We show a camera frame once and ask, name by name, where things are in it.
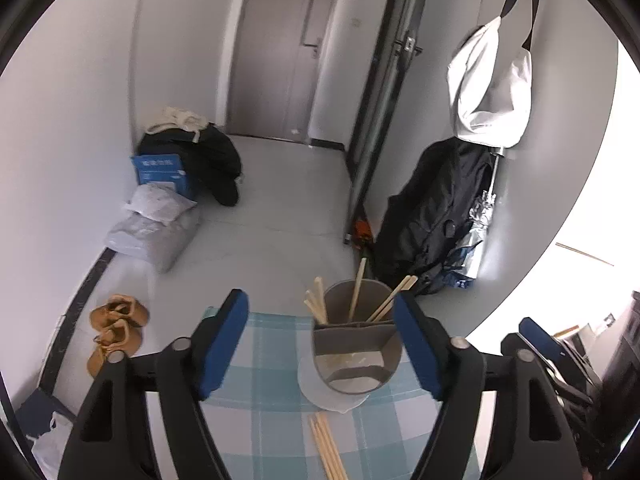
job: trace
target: door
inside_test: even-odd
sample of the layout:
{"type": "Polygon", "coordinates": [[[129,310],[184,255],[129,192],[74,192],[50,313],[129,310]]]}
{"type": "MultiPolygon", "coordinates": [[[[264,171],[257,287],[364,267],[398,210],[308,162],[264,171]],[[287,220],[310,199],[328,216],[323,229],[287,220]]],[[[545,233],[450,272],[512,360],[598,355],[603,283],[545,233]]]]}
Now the door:
{"type": "Polygon", "coordinates": [[[378,40],[371,59],[371,66],[367,83],[360,101],[360,108],[356,118],[351,142],[347,152],[347,166],[353,174],[362,155],[366,132],[369,131],[373,113],[376,110],[377,99],[385,80],[386,68],[392,56],[397,55],[397,45],[394,43],[399,35],[402,10],[406,0],[386,0],[385,12],[382,16],[378,40]]]}
{"type": "Polygon", "coordinates": [[[375,172],[396,101],[411,62],[420,52],[417,33],[426,0],[387,0],[360,110],[347,153],[352,177],[344,242],[351,241],[354,222],[375,172]]]}
{"type": "Polygon", "coordinates": [[[306,139],[334,1],[244,1],[229,92],[230,133],[306,139]]]}

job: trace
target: blue gripper pad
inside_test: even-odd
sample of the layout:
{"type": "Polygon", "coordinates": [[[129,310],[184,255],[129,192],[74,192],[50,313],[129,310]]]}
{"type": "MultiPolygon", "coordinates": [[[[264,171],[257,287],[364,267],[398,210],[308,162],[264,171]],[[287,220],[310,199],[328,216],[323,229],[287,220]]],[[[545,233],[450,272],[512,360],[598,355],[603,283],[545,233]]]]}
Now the blue gripper pad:
{"type": "Polygon", "coordinates": [[[552,336],[530,317],[524,317],[518,325],[518,332],[529,341],[544,357],[550,361],[558,361],[562,347],[552,336]]]}
{"type": "Polygon", "coordinates": [[[401,292],[394,300],[394,322],[409,355],[420,387],[444,400],[444,372],[449,361],[449,336],[436,320],[426,317],[414,297],[401,292]]]}
{"type": "Polygon", "coordinates": [[[215,316],[203,319],[193,335],[195,384],[200,400],[222,385],[249,316],[249,297],[233,289],[215,316]]]}

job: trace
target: plaid tablecloth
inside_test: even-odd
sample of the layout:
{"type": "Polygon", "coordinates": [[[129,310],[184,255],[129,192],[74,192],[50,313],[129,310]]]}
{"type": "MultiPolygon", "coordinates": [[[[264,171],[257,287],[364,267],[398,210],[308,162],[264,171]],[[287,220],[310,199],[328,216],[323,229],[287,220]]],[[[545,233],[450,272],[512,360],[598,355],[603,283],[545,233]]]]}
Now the plaid tablecloth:
{"type": "MultiPolygon", "coordinates": [[[[319,409],[298,386],[298,361],[310,351],[310,329],[309,317],[249,314],[222,387],[203,405],[232,478],[326,480],[307,420],[319,409]]],[[[392,379],[363,404],[346,414],[328,412],[349,479],[408,479],[438,409],[404,354],[392,379]]],[[[478,477],[472,454],[465,479],[478,477]]]]}

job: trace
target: wooden chopsticks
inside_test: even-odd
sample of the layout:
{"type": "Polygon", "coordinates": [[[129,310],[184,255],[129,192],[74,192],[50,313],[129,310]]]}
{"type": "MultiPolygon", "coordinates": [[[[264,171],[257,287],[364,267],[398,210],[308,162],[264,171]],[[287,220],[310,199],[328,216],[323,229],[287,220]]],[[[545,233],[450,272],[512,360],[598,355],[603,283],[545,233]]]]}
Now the wooden chopsticks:
{"type": "Polygon", "coordinates": [[[312,413],[309,415],[309,425],[327,478],[329,480],[349,480],[335,445],[334,436],[331,434],[326,414],[312,413]]]}
{"type": "Polygon", "coordinates": [[[405,276],[402,281],[398,283],[398,286],[396,286],[391,294],[388,295],[386,300],[382,302],[382,304],[375,310],[373,314],[371,314],[371,316],[369,316],[367,322],[380,321],[383,317],[385,317],[386,313],[389,312],[391,310],[391,307],[393,306],[393,300],[396,297],[396,294],[398,294],[398,292],[400,292],[401,290],[409,290],[410,288],[412,288],[412,286],[415,285],[415,282],[417,281],[417,276],[405,276]]]}
{"type": "Polygon", "coordinates": [[[362,285],[362,277],[364,276],[364,269],[366,266],[367,259],[361,259],[360,267],[358,268],[358,274],[356,275],[356,281],[353,284],[353,295],[351,296],[351,306],[349,307],[349,323],[353,321],[353,313],[356,311],[358,296],[360,295],[360,286],[362,285]]]}
{"type": "Polygon", "coordinates": [[[305,305],[311,311],[311,314],[316,318],[316,321],[320,324],[328,324],[326,317],[326,307],[324,307],[324,299],[322,303],[318,301],[318,298],[308,290],[305,294],[305,305]]]}

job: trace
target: shoe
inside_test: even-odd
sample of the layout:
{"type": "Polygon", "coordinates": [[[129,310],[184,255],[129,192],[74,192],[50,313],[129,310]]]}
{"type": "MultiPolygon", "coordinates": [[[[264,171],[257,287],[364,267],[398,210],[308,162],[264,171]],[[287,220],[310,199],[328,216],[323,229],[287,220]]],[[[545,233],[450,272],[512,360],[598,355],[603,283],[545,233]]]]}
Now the shoe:
{"type": "Polygon", "coordinates": [[[149,321],[149,311],[133,296],[113,294],[107,304],[99,306],[89,314],[89,322],[100,332],[118,319],[126,319],[132,326],[145,326],[149,321]]]}
{"type": "Polygon", "coordinates": [[[97,345],[86,363],[86,369],[93,378],[96,377],[110,353],[122,350],[129,357],[135,354],[142,344],[142,334],[139,329],[130,326],[125,319],[117,319],[102,330],[94,341],[97,345]]]}

